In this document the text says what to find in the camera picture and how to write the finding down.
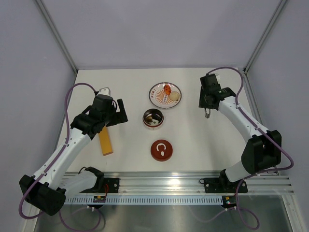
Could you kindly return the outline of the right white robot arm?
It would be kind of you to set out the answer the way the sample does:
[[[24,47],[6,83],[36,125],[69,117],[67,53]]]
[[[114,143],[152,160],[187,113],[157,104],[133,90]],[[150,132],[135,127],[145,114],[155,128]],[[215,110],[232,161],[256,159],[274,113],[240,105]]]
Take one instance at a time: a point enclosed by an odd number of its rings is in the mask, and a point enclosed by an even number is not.
[[[232,193],[241,179],[280,164],[282,137],[277,130],[270,131],[243,109],[236,93],[229,87],[222,88],[215,74],[201,77],[200,82],[199,107],[205,112],[219,111],[246,142],[239,162],[222,170],[218,178],[204,179],[206,193]]]

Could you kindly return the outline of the white tofu cube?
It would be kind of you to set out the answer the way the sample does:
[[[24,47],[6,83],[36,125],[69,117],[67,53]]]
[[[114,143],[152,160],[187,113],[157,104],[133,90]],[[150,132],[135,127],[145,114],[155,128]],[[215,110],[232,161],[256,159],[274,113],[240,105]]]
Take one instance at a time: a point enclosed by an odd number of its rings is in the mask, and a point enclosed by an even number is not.
[[[157,127],[159,124],[160,124],[160,121],[155,120],[155,119],[153,118],[153,122],[152,122],[150,125],[153,126],[153,127]]]

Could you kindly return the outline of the black seaweed piece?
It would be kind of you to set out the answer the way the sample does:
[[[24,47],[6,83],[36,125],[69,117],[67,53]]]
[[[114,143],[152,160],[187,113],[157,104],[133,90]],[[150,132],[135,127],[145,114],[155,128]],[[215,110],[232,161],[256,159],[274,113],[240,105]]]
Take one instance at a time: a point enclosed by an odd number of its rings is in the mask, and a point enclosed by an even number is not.
[[[159,115],[155,115],[155,116],[154,116],[154,119],[155,119],[155,120],[158,120],[158,121],[161,121],[161,120],[162,120],[162,117],[159,116]]]

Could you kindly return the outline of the brown fried food piece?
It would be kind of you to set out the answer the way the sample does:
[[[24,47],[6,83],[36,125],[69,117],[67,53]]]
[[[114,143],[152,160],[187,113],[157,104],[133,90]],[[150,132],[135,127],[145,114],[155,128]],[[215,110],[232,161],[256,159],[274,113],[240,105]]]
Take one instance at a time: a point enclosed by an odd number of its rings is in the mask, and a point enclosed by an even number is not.
[[[145,121],[146,123],[148,123],[148,124],[151,124],[151,123],[153,122],[153,118],[152,118],[151,115],[149,115],[149,116],[147,116],[147,117],[144,119],[144,121]]]

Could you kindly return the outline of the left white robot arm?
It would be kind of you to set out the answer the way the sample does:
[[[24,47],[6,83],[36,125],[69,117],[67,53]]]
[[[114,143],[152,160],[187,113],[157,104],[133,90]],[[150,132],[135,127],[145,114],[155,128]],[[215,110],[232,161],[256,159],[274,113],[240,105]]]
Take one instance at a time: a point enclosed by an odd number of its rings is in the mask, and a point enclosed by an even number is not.
[[[64,181],[62,178],[83,148],[99,134],[104,127],[128,121],[122,99],[114,100],[109,95],[98,94],[92,105],[77,115],[68,135],[48,161],[32,176],[24,175],[19,181],[23,197],[42,212],[53,216],[60,211],[65,200],[81,192],[107,190],[104,173],[94,167]]]

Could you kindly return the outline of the steel lunch box bowl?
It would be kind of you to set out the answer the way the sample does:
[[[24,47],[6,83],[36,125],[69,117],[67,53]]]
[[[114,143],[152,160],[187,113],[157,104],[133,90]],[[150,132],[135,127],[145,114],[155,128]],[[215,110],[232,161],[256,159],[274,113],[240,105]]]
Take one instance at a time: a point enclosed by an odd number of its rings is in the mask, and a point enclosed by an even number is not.
[[[156,130],[163,125],[164,115],[158,109],[148,109],[144,112],[142,116],[142,122],[146,128],[150,130]]]

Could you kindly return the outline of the metal food tongs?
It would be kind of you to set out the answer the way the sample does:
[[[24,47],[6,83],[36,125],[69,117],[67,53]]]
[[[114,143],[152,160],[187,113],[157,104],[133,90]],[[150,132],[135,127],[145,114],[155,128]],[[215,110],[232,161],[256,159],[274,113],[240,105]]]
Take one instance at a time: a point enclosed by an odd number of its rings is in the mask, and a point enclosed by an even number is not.
[[[211,110],[210,109],[205,109],[205,118],[208,119],[211,116]]]

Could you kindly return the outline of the red lunch box lid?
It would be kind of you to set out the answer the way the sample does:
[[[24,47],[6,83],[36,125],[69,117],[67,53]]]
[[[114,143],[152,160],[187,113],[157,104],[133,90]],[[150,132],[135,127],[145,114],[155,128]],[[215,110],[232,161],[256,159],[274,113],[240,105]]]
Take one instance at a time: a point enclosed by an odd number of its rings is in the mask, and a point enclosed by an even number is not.
[[[151,145],[150,152],[153,159],[164,162],[172,157],[173,147],[167,140],[157,140]]]

